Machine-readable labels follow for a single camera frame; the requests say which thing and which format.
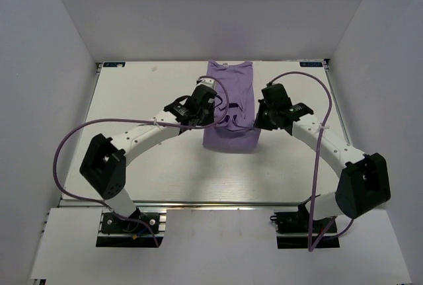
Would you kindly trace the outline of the purple t shirt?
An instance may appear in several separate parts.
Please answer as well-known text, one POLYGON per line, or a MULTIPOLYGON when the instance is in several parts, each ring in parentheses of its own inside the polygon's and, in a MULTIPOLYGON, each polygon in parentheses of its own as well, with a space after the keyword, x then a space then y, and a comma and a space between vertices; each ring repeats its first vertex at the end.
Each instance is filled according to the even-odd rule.
POLYGON ((203 147, 226 153, 254 151, 260 130, 254 127, 252 62, 227 65, 210 60, 206 75, 221 81, 216 85, 220 99, 214 108, 215 119, 220 123, 204 130, 203 147))

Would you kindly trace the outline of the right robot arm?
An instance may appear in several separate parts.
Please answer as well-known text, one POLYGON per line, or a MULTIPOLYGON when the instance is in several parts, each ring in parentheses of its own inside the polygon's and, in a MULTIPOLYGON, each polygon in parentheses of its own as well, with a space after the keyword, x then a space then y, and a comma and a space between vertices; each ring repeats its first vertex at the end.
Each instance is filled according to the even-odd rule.
POLYGON ((292 104, 283 85, 269 83, 262 95, 255 127, 285 130, 318 153, 338 177, 334 192, 298 207, 298 222, 304 230, 316 230, 325 218, 345 215, 354 220, 390 200, 387 162, 382 155, 366 154, 324 129, 306 104, 292 104))

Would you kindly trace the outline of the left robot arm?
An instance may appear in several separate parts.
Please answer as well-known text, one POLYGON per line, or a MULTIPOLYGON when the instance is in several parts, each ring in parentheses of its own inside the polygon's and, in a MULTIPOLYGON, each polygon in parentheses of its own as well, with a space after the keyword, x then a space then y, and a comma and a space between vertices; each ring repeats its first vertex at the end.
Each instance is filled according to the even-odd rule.
POLYGON ((201 79, 193 93, 164 107, 152 120, 124 133, 96 135, 90 142, 79 172, 117 216, 124 231, 139 225, 139 214, 125 189, 126 167, 142 153, 177 137, 188 126, 205 126, 214 121, 216 82, 201 79))

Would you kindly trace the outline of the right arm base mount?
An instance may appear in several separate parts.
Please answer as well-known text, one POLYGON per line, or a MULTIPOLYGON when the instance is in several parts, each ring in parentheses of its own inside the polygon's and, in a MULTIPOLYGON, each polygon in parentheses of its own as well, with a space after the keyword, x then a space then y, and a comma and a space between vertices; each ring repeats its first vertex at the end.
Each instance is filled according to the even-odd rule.
MULTIPOLYGON (((270 222, 276 228, 276 243, 278 249, 306 249, 308 250, 308 228, 309 220, 299 210, 274 212, 270 216, 270 222)), ((316 249, 337 249, 340 248, 338 229, 336 223, 330 222, 330 218, 313 222, 312 241, 320 236, 324 228, 330 224, 329 229, 323 238, 316 245, 316 249)))

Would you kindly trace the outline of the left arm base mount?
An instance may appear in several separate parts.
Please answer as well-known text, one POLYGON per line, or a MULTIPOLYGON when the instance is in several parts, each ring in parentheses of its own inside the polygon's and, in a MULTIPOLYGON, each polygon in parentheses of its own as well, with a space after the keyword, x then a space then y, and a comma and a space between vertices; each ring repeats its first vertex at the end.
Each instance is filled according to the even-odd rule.
POLYGON ((100 217, 96 247, 157 248, 165 234, 166 213, 140 212, 137 222, 117 218, 111 212, 100 217))

